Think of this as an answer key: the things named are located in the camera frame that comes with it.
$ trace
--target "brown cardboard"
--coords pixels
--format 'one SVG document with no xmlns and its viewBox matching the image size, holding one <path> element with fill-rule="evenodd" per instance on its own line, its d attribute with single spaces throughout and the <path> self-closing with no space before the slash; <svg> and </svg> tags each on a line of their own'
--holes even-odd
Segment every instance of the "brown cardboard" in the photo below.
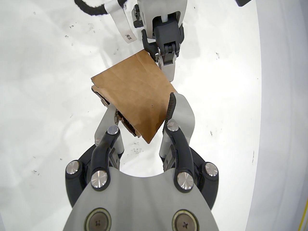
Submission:
<svg viewBox="0 0 308 231">
<path fill-rule="evenodd" d="M 150 143 L 166 118 L 170 93 L 175 92 L 150 55 L 142 50 L 92 77 L 92 82 L 103 104 L 112 103 L 126 128 Z"/>
</svg>

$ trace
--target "black cable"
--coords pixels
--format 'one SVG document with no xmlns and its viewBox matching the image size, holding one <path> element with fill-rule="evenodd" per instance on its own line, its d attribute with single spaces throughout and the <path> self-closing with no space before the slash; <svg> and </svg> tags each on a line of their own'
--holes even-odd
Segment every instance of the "black cable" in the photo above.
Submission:
<svg viewBox="0 0 308 231">
<path fill-rule="evenodd" d="M 124 4 L 127 0 L 118 0 L 118 4 L 123 8 Z M 105 5 L 102 4 L 98 7 L 91 7 L 88 4 L 86 4 L 83 0 L 74 0 L 75 4 L 85 13 L 91 15 L 91 16 L 97 16 L 97 15 L 105 15 L 108 14 Z"/>
</svg>

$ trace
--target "silver screw head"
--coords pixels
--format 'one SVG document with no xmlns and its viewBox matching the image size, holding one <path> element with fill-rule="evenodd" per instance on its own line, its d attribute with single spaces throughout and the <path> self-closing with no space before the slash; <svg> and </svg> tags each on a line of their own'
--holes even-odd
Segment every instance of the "silver screw head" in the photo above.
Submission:
<svg viewBox="0 0 308 231">
<path fill-rule="evenodd" d="M 205 171 L 212 177 L 215 177 L 218 174 L 218 168 L 213 163 L 206 163 Z"/>
<path fill-rule="evenodd" d="M 177 182 L 182 189 L 189 190 L 193 187 L 193 177 L 186 173 L 181 172 L 177 175 Z"/>
<path fill-rule="evenodd" d="M 193 219 L 185 213 L 180 214 L 175 221 L 176 231 L 195 231 Z"/>
<path fill-rule="evenodd" d="M 79 162 L 76 160 L 73 160 L 66 166 L 66 173 L 69 175 L 75 174 L 79 170 Z"/>
<path fill-rule="evenodd" d="M 89 220 L 89 231 L 106 231 L 108 224 L 109 221 L 106 214 L 97 212 Z"/>
<path fill-rule="evenodd" d="M 90 212 L 85 221 L 85 231 L 110 231 L 111 216 L 104 208 L 96 208 Z"/>
<path fill-rule="evenodd" d="M 179 126 L 176 122 L 169 122 L 167 124 L 167 129 L 174 132 L 179 130 Z"/>
<path fill-rule="evenodd" d="M 115 134 L 118 133 L 118 131 L 119 131 L 119 127 L 116 126 L 116 125 L 112 125 L 112 126 L 110 126 L 110 127 L 108 128 L 107 133 L 108 133 L 109 135 L 115 135 Z"/>
<path fill-rule="evenodd" d="M 197 218 L 187 210 L 177 211 L 172 218 L 173 231 L 197 231 L 198 228 Z"/>
<path fill-rule="evenodd" d="M 101 188 L 106 184 L 107 179 L 108 175 L 106 171 L 104 170 L 96 171 L 91 177 L 91 185 L 94 188 Z"/>
</svg>

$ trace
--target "robotic arm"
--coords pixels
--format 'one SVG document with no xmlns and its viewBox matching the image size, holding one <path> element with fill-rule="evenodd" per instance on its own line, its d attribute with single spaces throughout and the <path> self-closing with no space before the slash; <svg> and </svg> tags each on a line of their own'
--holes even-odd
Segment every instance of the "robotic arm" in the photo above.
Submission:
<svg viewBox="0 0 308 231">
<path fill-rule="evenodd" d="M 88 6 L 82 0 L 74 0 L 78 7 L 89 15 L 110 13 L 123 38 L 131 42 L 136 40 L 130 29 L 122 8 L 127 0 L 112 0 L 99 7 Z M 243 6 L 251 0 L 235 0 Z M 184 40 L 183 18 L 187 0 L 137 0 L 132 11 L 135 28 L 143 27 L 142 43 L 153 60 L 171 82 L 174 79 L 175 60 L 179 56 L 181 43 Z"/>
<path fill-rule="evenodd" d="M 89 15 L 110 13 L 123 38 L 128 43 L 135 39 L 123 11 L 127 0 L 112 0 L 99 7 L 74 1 Z M 243 6 L 250 0 L 235 1 Z M 137 2 L 132 11 L 134 27 L 144 28 L 144 49 L 172 81 L 184 40 L 187 0 Z M 66 191 L 73 209 L 64 231 L 218 231 L 211 209 L 219 172 L 189 147 L 195 118 L 186 98 L 170 95 L 159 152 L 164 173 L 154 177 L 120 172 L 124 146 L 115 114 L 110 104 L 95 133 L 95 144 L 66 167 Z"/>
<path fill-rule="evenodd" d="M 66 167 L 73 209 L 64 231 L 218 231 L 211 208 L 219 173 L 189 147 L 195 117 L 186 98 L 170 95 L 158 176 L 120 172 L 124 148 L 115 113 L 110 104 L 95 133 L 97 146 Z"/>
</svg>

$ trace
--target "torn cardboard edge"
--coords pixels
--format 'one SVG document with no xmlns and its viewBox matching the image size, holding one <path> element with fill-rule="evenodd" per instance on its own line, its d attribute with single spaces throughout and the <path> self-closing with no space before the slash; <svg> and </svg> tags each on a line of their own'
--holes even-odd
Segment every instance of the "torn cardboard edge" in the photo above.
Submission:
<svg viewBox="0 0 308 231">
<path fill-rule="evenodd" d="M 91 87 L 92 91 L 100 98 L 101 102 L 103 103 L 103 105 L 105 107 L 108 107 L 110 105 L 110 101 L 107 100 L 106 97 L 103 97 L 100 93 L 99 93 L 99 89 L 94 85 Z M 115 118 L 117 121 L 121 121 L 122 124 L 124 125 L 124 127 L 130 132 L 132 133 L 134 136 L 137 137 L 141 137 L 141 134 L 134 128 L 134 126 L 132 126 L 130 124 L 130 122 L 123 116 L 123 114 L 121 114 L 121 112 L 119 110 L 116 110 L 116 114 L 115 114 Z"/>
</svg>

